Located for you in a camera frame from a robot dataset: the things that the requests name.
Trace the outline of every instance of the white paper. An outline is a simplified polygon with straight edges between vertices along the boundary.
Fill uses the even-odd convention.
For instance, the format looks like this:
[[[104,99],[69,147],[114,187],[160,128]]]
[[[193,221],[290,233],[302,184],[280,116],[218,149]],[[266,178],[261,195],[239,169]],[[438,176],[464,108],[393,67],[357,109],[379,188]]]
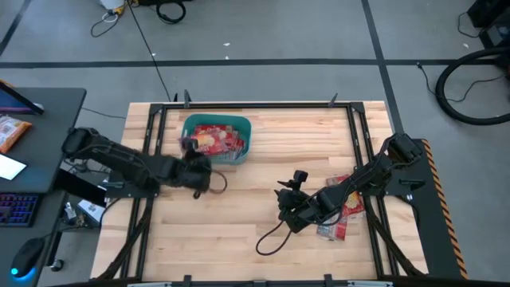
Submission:
[[[25,167],[26,165],[23,163],[0,155],[0,177],[4,179],[12,180]]]

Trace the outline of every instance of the laptop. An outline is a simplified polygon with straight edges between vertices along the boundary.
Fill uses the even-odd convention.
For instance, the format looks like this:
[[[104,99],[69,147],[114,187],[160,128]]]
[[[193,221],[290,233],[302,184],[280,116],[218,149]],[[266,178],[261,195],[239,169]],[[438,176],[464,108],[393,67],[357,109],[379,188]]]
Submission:
[[[42,105],[27,100],[0,81],[0,114],[39,114],[45,110]]]

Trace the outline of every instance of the chair wheel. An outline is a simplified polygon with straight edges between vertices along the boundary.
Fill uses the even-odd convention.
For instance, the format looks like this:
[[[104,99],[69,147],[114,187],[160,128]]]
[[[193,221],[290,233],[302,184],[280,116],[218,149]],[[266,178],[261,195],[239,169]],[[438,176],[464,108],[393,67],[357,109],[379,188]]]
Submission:
[[[49,267],[53,272],[58,272],[64,268],[64,261],[60,259],[55,259],[53,264]]]

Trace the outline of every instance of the computer mouse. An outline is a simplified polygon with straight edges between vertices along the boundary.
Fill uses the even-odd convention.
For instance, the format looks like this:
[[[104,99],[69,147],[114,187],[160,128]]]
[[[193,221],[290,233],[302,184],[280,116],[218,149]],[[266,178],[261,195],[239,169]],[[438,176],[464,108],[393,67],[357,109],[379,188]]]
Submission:
[[[44,238],[32,238],[25,242],[16,256],[14,256],[13,265],[10,267],[10,273],[17,278],[24,277],[28,274],[37,263],[44,246]]]

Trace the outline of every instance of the orange snack bag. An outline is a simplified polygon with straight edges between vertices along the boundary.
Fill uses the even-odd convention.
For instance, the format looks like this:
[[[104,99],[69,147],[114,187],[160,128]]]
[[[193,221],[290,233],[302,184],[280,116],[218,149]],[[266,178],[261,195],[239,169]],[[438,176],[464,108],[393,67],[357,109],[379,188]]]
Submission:
[[[31,123],[0,115],[0,153],[7,153]]]

